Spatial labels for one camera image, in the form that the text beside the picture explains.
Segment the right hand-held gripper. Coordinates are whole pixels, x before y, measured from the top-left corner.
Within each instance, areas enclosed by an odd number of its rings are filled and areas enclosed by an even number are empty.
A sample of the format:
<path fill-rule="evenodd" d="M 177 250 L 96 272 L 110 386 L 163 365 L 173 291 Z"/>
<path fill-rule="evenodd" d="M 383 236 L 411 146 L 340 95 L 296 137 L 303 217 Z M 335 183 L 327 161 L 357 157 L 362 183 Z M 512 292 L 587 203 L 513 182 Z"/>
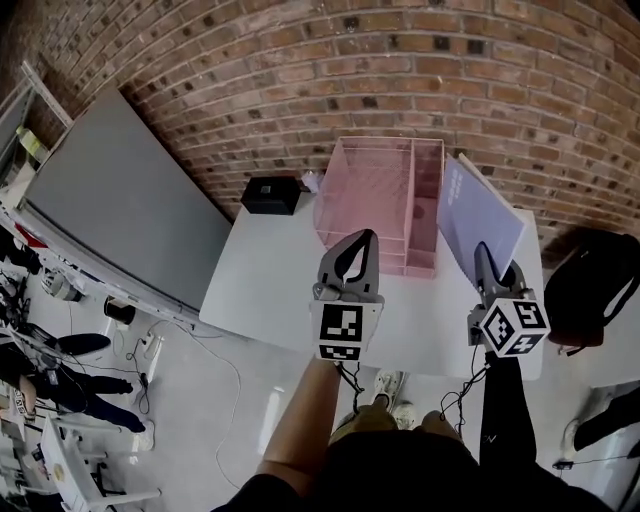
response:
<path fill-rule="evenodd" d="M 499 280 L 493 257 L 484 242 L 474 251 L 475 288 L 481 302 L 467 317 L 468 344 L 484 346 L 499 358 L 531 353 L 550 333 L 546 311 L 515 260 Z M 499 286 L 505 293 L 495 294 Z"/>

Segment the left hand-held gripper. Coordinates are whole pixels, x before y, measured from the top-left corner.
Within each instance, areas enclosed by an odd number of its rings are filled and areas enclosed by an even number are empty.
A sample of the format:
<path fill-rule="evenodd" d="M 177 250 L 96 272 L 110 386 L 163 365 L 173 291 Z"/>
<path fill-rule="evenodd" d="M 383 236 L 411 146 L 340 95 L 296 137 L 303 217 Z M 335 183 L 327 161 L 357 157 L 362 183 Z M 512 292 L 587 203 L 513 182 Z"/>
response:
<path fill-rule="evenodd" d="M 356 260 L 359 273 L 346 278 Z M 371 229 L 344 237 L 322 257 L 310 302 L 317 358 L 360 362 L 378 326 L 385 300 L 378 293 L 379 240 Z M 354 292 L 336 287 L 351 285 Z M 366 298 L 359 294 L 374 294 Z"/>

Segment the lavender folder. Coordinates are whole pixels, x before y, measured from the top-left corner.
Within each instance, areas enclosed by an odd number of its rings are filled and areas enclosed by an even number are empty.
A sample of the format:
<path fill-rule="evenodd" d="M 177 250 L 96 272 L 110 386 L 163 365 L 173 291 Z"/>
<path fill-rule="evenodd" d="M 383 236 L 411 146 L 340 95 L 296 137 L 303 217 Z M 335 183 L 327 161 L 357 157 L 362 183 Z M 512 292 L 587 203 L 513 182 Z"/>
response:
<path fill-rule="evenodd" d="M 497 276 L 504 277 L 526 222 L 479 168 L 461 154 L 445 158 L 436 227 L 436 240 L 444 244 L 464 277 L 475 283 L 476 248 L 487 248 Z"/>

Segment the pink mesh desk organizer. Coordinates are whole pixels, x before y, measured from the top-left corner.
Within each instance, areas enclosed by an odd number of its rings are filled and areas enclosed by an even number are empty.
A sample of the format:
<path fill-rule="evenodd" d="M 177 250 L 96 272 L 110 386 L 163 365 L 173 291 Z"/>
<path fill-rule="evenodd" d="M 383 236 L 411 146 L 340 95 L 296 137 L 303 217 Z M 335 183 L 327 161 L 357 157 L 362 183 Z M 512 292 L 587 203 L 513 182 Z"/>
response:
<path fill-rule="evenodd" d="M 444 159 L 441 139 L 340 138 L 314 206 L 322 243 L 371 229 L 381 273 L 433 279 Z"/>

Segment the person's right forearm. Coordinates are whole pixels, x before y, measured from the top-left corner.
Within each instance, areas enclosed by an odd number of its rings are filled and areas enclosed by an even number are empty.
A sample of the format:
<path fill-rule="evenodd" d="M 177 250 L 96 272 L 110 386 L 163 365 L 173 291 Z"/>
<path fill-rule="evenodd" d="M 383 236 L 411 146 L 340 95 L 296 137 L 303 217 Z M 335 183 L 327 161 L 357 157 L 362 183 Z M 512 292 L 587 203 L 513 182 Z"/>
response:
<path fill-rule="evenodd" d="M 537 446 L 519 360 L 485 354 L 486 377 L 480 435 L 480 465 L 534 465 Z"/>

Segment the person's left forearm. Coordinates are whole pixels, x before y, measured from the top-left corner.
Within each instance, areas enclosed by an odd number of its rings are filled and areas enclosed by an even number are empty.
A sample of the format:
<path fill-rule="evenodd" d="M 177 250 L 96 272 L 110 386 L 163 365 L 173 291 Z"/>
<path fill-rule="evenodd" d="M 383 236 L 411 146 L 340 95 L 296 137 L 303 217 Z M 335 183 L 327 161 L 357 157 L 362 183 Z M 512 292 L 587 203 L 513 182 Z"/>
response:
<path fill-rule="evenodd" d="M 257 472 L 299 495 L 322 469 L 332 433 L 341 377 L 331 361 L 312 358 L 273 431 Z"/>

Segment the white desk with drawers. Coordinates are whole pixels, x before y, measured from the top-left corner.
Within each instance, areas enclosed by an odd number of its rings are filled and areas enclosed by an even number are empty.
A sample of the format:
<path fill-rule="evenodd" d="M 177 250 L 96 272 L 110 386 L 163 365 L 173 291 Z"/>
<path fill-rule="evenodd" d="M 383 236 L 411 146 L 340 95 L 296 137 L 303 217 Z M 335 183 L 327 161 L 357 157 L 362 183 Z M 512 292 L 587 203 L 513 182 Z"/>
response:
<path fill-rule="evenodd" d="M 238 214 L 209 284 L 202 322 L 267 344 L 309 353 L 309 304 L 325 248 L 313 225 L 314 195 L 292 216 Z M 380 277 L 385 299 L 364 365 L 466 378 L 481 362 L 468 344 L 467 316 L 479 296 L 443 238 L 432 280 Z"/>

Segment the black backpack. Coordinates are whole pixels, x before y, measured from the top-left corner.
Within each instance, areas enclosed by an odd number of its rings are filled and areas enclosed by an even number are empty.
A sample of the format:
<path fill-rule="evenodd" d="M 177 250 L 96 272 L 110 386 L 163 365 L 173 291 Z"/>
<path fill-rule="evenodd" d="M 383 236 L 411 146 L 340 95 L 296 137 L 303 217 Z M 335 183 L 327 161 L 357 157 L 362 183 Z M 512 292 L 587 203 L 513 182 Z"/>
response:
<path fill-rule="evenodd" d="M 550 332 L 604 328 L 640 288 L 640 240 L 595 230 L 556 267 L 544 290 Z"/>

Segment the brown wooden chair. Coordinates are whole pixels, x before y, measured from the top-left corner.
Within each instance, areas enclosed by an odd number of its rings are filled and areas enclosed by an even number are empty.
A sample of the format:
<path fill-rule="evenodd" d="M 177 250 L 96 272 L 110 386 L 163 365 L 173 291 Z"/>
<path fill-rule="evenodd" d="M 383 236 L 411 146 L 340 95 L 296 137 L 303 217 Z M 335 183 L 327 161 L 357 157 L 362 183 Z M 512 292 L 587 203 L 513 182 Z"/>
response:
<path fill-rule="evenodd" d="M 601 328 L 587 330 L 552 330 L 548 336 L 551 343 L 565 350 L 567 356 L 603 343 L 604 331 Z"/>

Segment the black box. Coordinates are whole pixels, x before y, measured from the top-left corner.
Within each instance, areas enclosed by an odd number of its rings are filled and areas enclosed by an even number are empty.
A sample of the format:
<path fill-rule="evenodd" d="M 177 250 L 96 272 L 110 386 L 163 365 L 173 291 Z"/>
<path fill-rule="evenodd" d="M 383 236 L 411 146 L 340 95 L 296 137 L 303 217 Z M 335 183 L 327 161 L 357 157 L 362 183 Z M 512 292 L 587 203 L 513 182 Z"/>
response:
<path fill-rule="evenodd" d="M 300 186 L 294 177 L 253 177 L 247 183 L 240 202 L 251 214 L 291 216 L 300 194 Z"/>

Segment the person's left white shoe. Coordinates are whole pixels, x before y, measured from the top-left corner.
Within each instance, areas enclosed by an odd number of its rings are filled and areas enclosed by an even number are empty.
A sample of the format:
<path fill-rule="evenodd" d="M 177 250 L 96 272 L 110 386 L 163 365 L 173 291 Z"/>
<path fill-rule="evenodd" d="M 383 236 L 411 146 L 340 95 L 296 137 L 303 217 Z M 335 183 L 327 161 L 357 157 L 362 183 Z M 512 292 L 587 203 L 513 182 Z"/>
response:
<path fill-rule="evenodd" d="M 374 382 L 372 405 L 382 405 L 391 412 L 403 387 L 405 373 L 401 371 L 379 370 Z"/>

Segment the person's white shoe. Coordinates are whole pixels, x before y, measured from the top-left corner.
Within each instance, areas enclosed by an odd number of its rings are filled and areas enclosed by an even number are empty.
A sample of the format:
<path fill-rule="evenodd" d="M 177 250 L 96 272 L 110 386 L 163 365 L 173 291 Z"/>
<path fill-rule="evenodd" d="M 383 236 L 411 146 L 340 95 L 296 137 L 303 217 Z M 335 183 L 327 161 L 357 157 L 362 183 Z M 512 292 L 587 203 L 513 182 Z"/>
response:
<path fill-rule="evenodd" d="M 416 425 L 416 410 L 411 402 L 402 401 L 395 405 L 392 416 L 399 430 L 412 430 Z"/>
<path fill-rule="evenodd" d="M 372 405 L 382 405 L 391 412 L 403 387 L 405 373 L 401 371 L 379 370 L 374 382 Z"/>

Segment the person's khaki trousers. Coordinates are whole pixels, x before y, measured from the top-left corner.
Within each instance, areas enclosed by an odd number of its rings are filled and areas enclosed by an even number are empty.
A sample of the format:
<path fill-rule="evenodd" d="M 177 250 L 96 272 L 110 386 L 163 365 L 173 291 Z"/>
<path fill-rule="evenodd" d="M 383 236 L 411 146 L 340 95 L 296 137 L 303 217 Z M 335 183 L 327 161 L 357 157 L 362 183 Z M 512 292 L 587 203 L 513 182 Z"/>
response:
<path fill-rule="evenodd" d="M 428 412 L 420 422 L 416 420 L 412 430 L 399 430 L 392 411 L 388 412 L 382 405 L 365 405 L 361 406 L 357 413 L 343 418 L 342 423 L 331 435 L 329 444 L 332 445 L 352 433 L 386 431 L 420 431 L 462 442 L 461 436 L 439 410 Z"/>

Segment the person's right white shoe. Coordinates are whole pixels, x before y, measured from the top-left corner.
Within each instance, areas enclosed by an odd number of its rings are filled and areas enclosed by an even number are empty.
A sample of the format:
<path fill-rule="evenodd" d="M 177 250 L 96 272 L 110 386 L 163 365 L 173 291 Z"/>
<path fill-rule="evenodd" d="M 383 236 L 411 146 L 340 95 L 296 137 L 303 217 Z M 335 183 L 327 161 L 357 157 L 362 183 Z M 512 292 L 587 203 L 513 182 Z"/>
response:
<path fill-rule="evenodd" d="M 412 430 L 416 425 L 416 410 L 411 402 L 402 401 L 395 405 L 392 416 L 399 430 Z"/>

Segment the person's black shirt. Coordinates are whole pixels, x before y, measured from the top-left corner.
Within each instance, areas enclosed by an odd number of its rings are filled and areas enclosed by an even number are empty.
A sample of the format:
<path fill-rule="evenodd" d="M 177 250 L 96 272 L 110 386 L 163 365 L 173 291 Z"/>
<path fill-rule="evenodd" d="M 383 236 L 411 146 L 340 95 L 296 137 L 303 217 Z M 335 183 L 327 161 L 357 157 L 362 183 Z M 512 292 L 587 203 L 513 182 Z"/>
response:
<path fill-rule="evenodd" d="M 307 494 L 259 474 L 212 512 L 612 512 L 588 491 L 509 451 L 477 463 L 457 440 L 418 430 L 353 433 L 327 452 Z"/>

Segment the black bucket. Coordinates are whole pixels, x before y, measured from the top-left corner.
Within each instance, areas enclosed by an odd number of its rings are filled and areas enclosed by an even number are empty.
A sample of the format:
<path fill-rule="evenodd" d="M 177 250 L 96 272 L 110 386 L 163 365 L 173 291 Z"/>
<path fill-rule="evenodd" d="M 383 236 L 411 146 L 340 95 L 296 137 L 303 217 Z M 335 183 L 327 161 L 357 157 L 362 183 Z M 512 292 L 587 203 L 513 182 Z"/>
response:
<path fill-rule="evenodd" d="M 120 299 L 108 296 L 103 304 L 104 315 L 123 325 L 131 325 L 135 319 L 136 308 Z"/>

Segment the grey refrigerator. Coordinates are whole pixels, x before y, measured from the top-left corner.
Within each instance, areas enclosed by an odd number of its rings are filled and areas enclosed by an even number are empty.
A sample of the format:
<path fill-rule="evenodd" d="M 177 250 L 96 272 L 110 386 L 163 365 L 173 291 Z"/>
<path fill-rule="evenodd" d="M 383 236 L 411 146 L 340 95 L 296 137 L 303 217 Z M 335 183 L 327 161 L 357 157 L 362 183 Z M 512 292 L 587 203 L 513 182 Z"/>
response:
<path fill-rule="evenodd" d="M 73 276 L 151 314 L 195 323 L 229 219 L 115 88 L 64 133 L 0 212 L 45 241 Z"/>

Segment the red sticker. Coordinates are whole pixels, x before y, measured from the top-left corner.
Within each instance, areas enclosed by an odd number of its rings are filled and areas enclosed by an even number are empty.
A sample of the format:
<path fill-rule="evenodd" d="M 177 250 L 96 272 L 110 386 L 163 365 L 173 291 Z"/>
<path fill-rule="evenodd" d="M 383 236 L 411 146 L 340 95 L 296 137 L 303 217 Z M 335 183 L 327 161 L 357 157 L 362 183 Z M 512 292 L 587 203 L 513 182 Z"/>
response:
<path fill-rule="evenodd" d="M 45 241 L 41 240 L 38 236 L 31 233 L 28 229 L 26 229 L 21 224 L 15 222 L 14 226 L 18 231 L 18 233 L 20 234 L 20 236 L 24 239 L 24 241 L 26 242 L 26 245 L 29 248 L 31 249 L 48 249 L 49 248 L 49 245 Z"/>

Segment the green bottle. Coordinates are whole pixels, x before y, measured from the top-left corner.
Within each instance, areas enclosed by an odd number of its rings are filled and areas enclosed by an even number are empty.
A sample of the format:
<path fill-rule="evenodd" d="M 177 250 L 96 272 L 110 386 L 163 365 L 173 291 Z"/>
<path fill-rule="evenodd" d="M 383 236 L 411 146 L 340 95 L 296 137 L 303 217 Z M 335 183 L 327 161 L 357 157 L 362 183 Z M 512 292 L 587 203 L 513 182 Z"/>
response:
<path fill-rule="evenodd" d="M 37 138 L 37 136 L 28 128 L 18 126 L 16 135 L 20 144 L 38 163 L 42 164 L 47 157 L 48 151 Z"/>

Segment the small white table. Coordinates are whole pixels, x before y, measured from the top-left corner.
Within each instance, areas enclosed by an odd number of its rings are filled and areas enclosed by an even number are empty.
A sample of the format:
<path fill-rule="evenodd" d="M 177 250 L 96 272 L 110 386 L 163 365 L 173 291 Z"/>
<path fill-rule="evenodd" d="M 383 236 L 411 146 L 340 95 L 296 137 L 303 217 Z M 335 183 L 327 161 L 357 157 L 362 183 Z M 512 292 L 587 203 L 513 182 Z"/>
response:
<path fill-rule="evenodd" d="M 159 488 L 127 493 L 106 491 L 92 476 L 90 464 L 100 465 L 109 458 L 107 451 L 82 451 L 82 440 L 94 434 L 122 434 L 122 428 L 109 424 L 86 424 L 55 416 L 47 416 L 41 433 L 40 449 L 46 474 L 50 477 L 62 499 L 63 512 L 108 512 L 110 507 L 156 499 L 162 495 Z"/>

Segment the white metal shelving unit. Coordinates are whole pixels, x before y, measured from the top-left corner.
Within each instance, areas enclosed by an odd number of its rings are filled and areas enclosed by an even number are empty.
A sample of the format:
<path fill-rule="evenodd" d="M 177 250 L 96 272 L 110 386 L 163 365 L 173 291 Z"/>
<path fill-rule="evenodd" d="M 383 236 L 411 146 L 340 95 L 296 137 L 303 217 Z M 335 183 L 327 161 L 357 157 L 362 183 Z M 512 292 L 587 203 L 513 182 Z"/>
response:
<path fill-rule="evenodd" d="M 0 191 L 6 189 L 18 174 L 16 153 L 21 147 L 19 128 L 25 123 L 33 103 L 39 97 L 54 113 L 65 128 L 70 128 L 74 120 L 44 84 L 36 68 L 23 60 L 20 65 L 23 78 L 0 104 Z"/>

